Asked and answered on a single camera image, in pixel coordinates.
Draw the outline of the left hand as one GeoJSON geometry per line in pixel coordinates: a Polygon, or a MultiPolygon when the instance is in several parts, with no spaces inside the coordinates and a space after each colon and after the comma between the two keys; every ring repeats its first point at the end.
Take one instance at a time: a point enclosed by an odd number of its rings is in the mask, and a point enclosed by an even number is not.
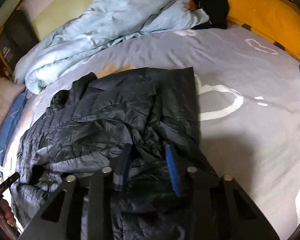
{"type": "Polygon", "coordinates": [[[5,199],[0,200],[0,219],[6,220],[7,224],[12,227],[16,226],[16,220],[12,209],[5,199]]]}

